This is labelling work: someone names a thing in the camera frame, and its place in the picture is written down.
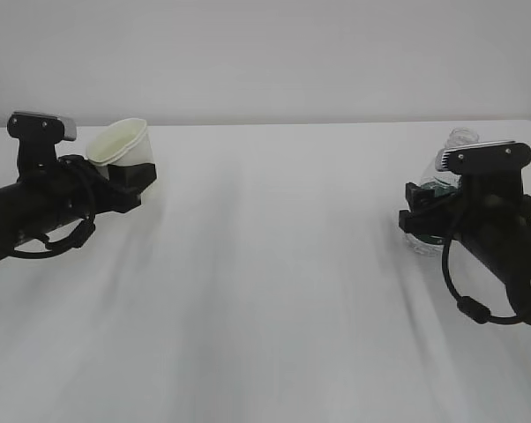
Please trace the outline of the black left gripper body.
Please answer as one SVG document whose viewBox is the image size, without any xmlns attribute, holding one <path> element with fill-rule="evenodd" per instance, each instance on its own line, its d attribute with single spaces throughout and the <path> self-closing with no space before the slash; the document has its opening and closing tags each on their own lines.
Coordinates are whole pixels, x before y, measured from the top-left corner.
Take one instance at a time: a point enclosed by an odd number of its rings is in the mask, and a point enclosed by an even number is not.
<svg viewBox="0 0 531 423">
<path fill-rule="evenodd" d="M 20 229 L 57 229 L 105 212 L 126 213 L 141 204 L 140 195 L 128 195 L 80 155 L 57 157 L 53 167 L 20 176 Z"/>
</svg>

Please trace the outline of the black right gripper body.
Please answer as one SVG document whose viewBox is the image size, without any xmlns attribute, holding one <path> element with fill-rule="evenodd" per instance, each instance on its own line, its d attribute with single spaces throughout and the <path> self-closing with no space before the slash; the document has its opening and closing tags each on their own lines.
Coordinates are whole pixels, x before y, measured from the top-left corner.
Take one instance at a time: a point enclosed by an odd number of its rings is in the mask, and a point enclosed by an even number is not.
<svg viewBox="0 0 531 423">
<path fill-rule="evenodd" d="M 462 175 L 459 187 L 427 211 L 401 210 L 399 228 L 406 234 L 444 239 L 478 222 L 531 218 L 531 196 L 524 193 L 521 173 Z"/>
</svg>

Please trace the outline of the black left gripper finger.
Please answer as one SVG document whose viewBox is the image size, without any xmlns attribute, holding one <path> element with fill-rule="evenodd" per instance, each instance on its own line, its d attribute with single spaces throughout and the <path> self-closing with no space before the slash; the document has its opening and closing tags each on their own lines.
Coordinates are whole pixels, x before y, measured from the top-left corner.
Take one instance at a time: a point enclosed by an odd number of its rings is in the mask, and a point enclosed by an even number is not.
<svg viewBox="0 0 531 423">
<path fill-rule="evenodd" d="M 108 180 L 128 195 L 140 195 L 157 179 L 154 163 L 141 163 L 131 166 L 108 166 Z"/>
</svg>

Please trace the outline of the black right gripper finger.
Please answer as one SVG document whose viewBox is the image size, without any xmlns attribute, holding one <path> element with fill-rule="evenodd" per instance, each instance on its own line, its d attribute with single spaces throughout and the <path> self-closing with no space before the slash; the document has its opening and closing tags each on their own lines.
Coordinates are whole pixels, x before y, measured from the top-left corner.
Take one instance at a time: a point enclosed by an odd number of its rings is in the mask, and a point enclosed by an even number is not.
<svg viewBox="0 0 531 423">
<path fill-rule="evenodd" d="M 445 199 L 432 188 L 424 188 L 413 182 L 405 185 L 405 198 L 411 212 L 425 212 L 440 205 Z"/>
</svg>

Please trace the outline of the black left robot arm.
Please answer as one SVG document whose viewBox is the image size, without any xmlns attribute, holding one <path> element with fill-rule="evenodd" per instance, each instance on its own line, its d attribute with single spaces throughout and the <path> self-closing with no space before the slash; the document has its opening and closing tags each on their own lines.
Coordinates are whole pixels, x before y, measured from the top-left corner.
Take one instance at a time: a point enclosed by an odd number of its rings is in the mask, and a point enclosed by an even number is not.
<svg viewBox="0 0 531 423">
<path fill-rule="evenodd" d="M 104 176 L 79 155 L 19 177 L 0 188 L 0 261 L 53 258 L 83 247 L 98 215 L 139 207 L 156 178 L 151 162 L 109 165 Z"/>
</svg>

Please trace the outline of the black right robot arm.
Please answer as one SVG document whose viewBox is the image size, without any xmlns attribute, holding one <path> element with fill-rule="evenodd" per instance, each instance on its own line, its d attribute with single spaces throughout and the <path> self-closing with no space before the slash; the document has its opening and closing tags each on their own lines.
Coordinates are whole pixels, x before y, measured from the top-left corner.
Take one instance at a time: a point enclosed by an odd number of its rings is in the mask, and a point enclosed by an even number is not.
<svg viewBox="0 0 531 423">
<path fill-rule="evenodd" d="M 466 174 L 456 190 L 440 196 L 409 182 L 405 197 L 408 208 L 399 212 L 399 227 L 441 239 L 441 271 L 458 310 L 479 324 L 531 326 L 531 196 L 520 173 Z M 493 315 L 456 289 L 449 259 L 455 241 L 503 283 L 512 315 Z"/>
</svg>

